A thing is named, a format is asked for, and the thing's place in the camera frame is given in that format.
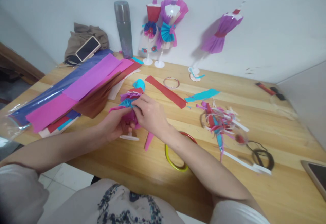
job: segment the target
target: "plastic bag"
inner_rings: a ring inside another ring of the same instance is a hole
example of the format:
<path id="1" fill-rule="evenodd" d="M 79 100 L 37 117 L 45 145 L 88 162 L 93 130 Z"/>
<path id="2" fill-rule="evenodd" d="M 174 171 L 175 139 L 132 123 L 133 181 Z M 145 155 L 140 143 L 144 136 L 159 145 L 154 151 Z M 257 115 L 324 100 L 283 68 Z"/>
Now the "plastic bag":
<path id="1" fill-rule="evenodd" d="M 113 52 L 110 49 L 98 51 L 93 57 L 33 100 L 16 105 L 6 114 L 0 114 L 0 136 L 8 140 L 13 140 L 30 125 L 29 121 L 26 120 L 26 115 L 59 96 L 62 91 L 68 88 L 109 53 Z"/>

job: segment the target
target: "person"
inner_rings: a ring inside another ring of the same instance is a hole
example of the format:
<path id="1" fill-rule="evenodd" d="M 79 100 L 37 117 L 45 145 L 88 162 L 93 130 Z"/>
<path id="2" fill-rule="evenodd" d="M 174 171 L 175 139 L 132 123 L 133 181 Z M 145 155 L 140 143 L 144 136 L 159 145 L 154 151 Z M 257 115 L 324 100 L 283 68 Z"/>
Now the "person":
<path id="1" fill-rule="evenodd" d="M 143 94 L 132 103 L 139 124 L 174 150 L 212 194 L 210 223 L 269 223 L 246 187 L 216 158 L 171 126 L 163 106 Z M 98 125 L 33 142 L 0 162 L 0 202 L 7 223 L 37 223 L 49 193 L 41 173 L 96 150 L 135 124 L 121 120 L 131 108 L 111 111 Z M 43 223 L 183 223 L 164 200 L 140 195 L 109 179 L 74 193 Z"/>

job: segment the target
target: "forearm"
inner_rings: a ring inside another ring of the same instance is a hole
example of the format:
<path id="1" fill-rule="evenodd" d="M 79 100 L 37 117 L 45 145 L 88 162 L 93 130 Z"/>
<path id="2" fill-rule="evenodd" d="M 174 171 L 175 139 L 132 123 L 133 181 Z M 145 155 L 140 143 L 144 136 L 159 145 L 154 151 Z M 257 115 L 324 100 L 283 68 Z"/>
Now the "forearm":
<path id="1" fill-rule="evenodd" d="M 12 153 L 0 162 L 0 167 L 15 163 L 41 174 L 101 147 L 106 141 L 96 130 L 92 127 L 40 139 Z"/>
<path id="2" fill-rule="evenodd" d="M 181 157 L 213 195 L 237 200 L 250 198 L 249 191 L 226 167 L 174 128 L 160 139 Z"/>

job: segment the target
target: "yellow bangle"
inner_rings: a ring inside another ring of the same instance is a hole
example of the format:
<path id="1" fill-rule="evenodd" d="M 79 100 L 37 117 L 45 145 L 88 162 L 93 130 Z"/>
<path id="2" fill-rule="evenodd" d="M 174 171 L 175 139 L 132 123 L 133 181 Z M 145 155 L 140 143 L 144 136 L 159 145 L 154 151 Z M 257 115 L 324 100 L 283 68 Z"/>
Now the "yellow bangle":
<path id="1" fill-rule="evenodd" d="M 171 159 L 170 159 L 170 157 L 169 157 L 169 147 L 168 147 L 166 144 L 165 144 L 164 149 L 165 149 L 165 157 L 166 157 L 167 161 L 169 162 L 169 164 L 170 164 L 173 168 L 175 168 L 176 170 L 181 171 L 181 172 L 185 172 L 185 171 L 188 170 L 188 165 L 186 165 L 186 163 L 184 163 L 184 165 L 183 165 L 182 167 L 179 167 L 179 166 L 176 166 L 176 165 L 171 161 Z"/>

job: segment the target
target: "wooden table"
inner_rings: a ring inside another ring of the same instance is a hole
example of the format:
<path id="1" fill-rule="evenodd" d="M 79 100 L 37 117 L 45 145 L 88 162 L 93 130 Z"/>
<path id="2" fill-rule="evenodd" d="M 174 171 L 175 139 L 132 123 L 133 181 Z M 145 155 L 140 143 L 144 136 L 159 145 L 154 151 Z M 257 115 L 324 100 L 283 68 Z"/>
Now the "wooden table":
<path id="1" fill-rule="evenodd" d="M 232 106 L 238 112 L 241 123 L 250 129 L 249 139 L 262 143 L 274 157 L 272 176 L 259 175 L 228 157 L 223 158 L 223 164 L 249 189 L 269 221 L 272 224 L 326 223 L 326 202 L 300 163 L 300 160 L 309 160 L 325 164 L 325 151 L 299 122 L 282 116 L 270 103 L 270 95 L 257 87 L 254 80 L 203 70 L 201 74 L 206 77 L 200 82 L 193 82 L 185 66 L 170 63 L 166 63 L 163 69 L 154 65 L 143 65 L 140 69 L 140 73 L 125 80 L 117 98 L 108 101 L 95 119 L 81 116 L 65 133 L 99 123 L 110 108 L 120 103 L 120 94 L 131 89 L 135 80 L 144 80 L 148 75 L 161 83 L 169 76 L 178 78 L 181 85 L 175 92 L 183 98 L 214 88 L 221 92 L 214 97 L 216 104 L 221 107 Z M 72 67 L 52 70 L 5 109 L 31 100 L 73 70 Z M 201 127 L 199 116 L 202 110 L 195 107 L 195 102 L 188 104 L 191 109 L 185 107 L 181 110 L 148 82 L 145 92 L 164 105 L 169 123 L 192 135 L 201 147 L 219 159 L 216 139 Z M 279 108 L 294 112 L 287 101 L 275 101 Z M 134 192 L 158 196 L 176 210 L 208 222 L 212 213 L 211 197 L 193 173 L 190 170 L 181 173 L 172 168 L 165 159 L 164 144 L 157 138 L 145 152 L 143 147 L 147 131 L 144 129 L 137 130 L 137 136 L 139 142 L 118 139 L 68 164 L 100 178 L 113 179 Z M 40 136 L 28 128 L 15 140 L 27 145 L 38 139 Z M 227 152 L 252 161 L 251 152 L 246 147 L 239 146 L 228 137 L 225 143 Z M 171 159 L 182 164 L 172 152 Z"/>

